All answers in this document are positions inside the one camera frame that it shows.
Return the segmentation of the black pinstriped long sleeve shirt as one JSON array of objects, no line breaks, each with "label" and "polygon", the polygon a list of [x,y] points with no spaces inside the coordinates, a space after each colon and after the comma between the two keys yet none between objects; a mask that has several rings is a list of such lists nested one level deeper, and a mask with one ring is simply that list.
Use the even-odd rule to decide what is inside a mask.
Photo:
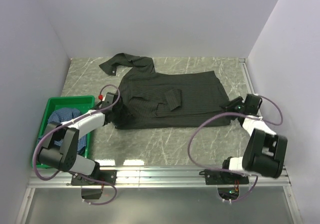
[{"label": "black pinstriped long sleeve shirt", "polygon": [[223,113],[228,95],[214,71],[168,75],[157,73],[152,58],[120,53],[100,64],[110,76],[117,67],[130,70],[120,84],[117,129],[198,127]]}]

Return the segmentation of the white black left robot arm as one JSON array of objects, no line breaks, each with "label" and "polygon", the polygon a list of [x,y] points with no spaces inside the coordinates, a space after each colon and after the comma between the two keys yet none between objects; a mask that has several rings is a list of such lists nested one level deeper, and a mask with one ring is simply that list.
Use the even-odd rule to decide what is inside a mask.
[{"label": "white black left robot arm", "polygon": [[35,148],[33,164],[39,162],[58,171],[81,175],[89,185],[95,185],[101,177],[100,164],[78,154],[78,142],[109,123],[123,124],[129,116],[122,97],[108,92],[85,114],[67,122],[49,123]]}]

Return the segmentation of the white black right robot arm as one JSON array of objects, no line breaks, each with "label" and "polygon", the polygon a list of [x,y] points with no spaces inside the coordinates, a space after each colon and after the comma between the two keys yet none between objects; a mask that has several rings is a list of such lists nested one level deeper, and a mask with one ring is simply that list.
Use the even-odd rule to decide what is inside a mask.
[{"label": "white black right robot arm", "polygon": [[275,102],[258,94],[247,94],[222,104],[226,112],[243,114],[244,117],[231,117],[249,134],[249,141],[243,156],[229,157],[224,160],[220,171],[221,180],[230,184],[238,177],[238,172],[260,174],[264,177],[279,178],[282,173],[288,139],[271,130],[258,115],[263,99],[275,105]]}]

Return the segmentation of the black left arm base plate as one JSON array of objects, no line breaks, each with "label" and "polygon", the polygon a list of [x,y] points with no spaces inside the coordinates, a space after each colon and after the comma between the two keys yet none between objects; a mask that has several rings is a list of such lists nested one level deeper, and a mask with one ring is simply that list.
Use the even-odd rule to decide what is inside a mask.
[{"label": "black left arm base plate", "polygon": [[115,185],[117,171],[112,170],[94,170],[89,176],[75,172],[69,172],[72,175],[72,186],[105,185],[106,183]]}]

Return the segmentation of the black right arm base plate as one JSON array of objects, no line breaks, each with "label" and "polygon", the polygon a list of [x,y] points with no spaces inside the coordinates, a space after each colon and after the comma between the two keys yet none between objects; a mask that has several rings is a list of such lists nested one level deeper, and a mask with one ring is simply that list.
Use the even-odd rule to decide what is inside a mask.
[{"label": "black right arm base plate", "polygon": [[204,176],[206,185],[249,184],[249,178],[236,173],[205,169],[199,172]]}]

